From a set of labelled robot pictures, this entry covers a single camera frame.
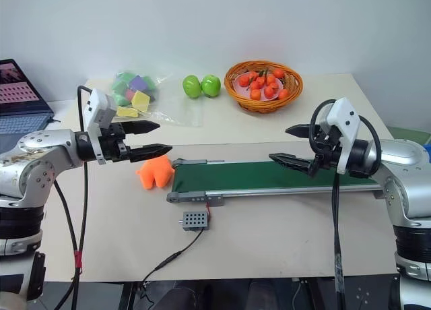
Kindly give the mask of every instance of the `laptop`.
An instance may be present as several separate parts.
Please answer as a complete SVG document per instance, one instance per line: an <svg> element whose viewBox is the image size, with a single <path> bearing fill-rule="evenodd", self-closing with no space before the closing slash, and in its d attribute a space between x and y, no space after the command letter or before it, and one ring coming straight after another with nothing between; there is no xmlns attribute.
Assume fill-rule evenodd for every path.
<svg viewBox="0 0 431 310"><path fill-rule="evenodd" d="M52 121L53 111L13 59L0 60L0 154Z"/></svg>

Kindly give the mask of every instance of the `green apple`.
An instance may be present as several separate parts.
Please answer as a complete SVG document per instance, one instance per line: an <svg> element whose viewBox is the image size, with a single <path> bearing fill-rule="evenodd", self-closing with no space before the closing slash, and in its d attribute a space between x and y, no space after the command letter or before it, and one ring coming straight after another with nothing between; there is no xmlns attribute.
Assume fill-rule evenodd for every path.
<svg viewBox="0 0 431 310"><path fill-rule="evenodd" d="M203 78L201 87L206 96L213 98L219 95L222 84L218 77L209 74Z"/></svg>
<svg viewBox="0 0 431 310"><path fill-rule="evenodd" d="M195 75L189 75L183 80L183 89L186 94L195 99L201 95L201 84Z"/></svg>

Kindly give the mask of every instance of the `small gray box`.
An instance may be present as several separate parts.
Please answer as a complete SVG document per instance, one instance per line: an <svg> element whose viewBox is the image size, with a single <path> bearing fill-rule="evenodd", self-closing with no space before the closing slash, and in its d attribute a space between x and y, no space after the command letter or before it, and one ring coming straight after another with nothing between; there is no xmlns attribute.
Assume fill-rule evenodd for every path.
<svg viewBox="0 0 431 310"><path fill-rule="evenodd" d="M197 231L201 229L208 229L208 212L207 211L193 211L183 213L183 229L185 231Z"/></svg>

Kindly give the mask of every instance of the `yellow foam cube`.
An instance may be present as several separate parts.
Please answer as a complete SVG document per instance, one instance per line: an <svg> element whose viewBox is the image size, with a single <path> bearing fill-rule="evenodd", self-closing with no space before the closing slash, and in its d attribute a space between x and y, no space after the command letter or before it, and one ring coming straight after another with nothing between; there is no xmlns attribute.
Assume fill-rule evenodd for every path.
<svg viewBox="0 0 431 310"><path fill-rule="evenodd" d="M136 91L135 95L132 98L132 107L141 111L146 112L148 110L148 105L150 104L150 96L147 94Z"/></svg>
<svg viewBox="0 0 431 310"><path fill-rule="evenodd" d="M138 112L134 108L119 106L117 109L117 116L136 118L138 116Z"/></svg>

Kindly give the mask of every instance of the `orange sponge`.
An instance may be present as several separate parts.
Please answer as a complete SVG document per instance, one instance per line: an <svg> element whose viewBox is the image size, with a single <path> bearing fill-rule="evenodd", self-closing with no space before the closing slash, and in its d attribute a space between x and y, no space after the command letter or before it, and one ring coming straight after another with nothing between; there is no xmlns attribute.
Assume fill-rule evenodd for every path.
<svg viewBox="0 0 431 310"><path fill-rule="evenodd" d="M168 156L163 155L147 160L136 174L139 175L144 189L150 190L154 186L154 181L157 187L165 187L174 174L174 169L170 165Z"/></svg>

